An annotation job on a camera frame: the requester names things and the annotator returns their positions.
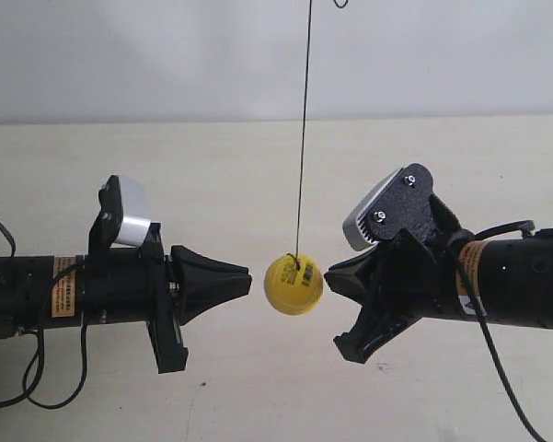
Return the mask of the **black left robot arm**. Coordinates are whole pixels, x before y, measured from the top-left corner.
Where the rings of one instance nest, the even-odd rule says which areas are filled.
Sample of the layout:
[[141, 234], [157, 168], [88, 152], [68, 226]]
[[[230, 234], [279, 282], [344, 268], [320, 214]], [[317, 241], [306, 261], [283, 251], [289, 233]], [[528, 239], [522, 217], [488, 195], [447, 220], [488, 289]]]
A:
[[160, 224], [139, 247], [72, 256], [0, 257], [0, 339], [17, 332], [143, 322], [161, 374], [185, 369], [181, 327], [248, 294], [248, 268], [185, 246], [165, 252]]

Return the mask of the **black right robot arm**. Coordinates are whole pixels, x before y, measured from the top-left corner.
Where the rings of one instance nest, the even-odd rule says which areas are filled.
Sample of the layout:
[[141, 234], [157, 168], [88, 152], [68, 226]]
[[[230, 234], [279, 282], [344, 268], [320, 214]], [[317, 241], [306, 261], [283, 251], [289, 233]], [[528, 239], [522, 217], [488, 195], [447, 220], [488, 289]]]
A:
[[466, 230], [419, 242], [407, 231], [328, 268], [328, 288], [360, 307], [333, 340], [363, 364], [421, 319], [474, 321], [464, 267], [490, 324], [553, 330], [553, 229], [489, 239]]

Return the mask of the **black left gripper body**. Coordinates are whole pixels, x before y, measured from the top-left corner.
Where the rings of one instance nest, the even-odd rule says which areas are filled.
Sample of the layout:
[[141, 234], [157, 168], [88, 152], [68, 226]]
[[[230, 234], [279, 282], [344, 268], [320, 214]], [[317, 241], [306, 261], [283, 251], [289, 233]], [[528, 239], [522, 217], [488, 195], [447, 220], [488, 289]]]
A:
[[169, 260], [161, 225], [150, 225], [139, 247], [112, 246], [112, 234], [96, 221], [88, 234], [79, 307], [87, 325], [143, 322], [153, 348], [157, 371], [186, 368], [188, 348], [175, 317]]

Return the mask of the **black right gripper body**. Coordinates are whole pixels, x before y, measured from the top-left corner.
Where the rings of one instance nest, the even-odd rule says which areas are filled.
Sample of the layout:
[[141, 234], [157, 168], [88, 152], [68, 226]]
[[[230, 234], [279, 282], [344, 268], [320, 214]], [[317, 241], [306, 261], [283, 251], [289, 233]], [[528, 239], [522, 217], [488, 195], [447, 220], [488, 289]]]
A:
[[376, 255], [357, 319], [333, 339], [341, 357], [364, 364], [378, 349], [423, 318], [461, 320], [455, 266], [443, 238], [420, 242], [403, 232], [360, 255]]

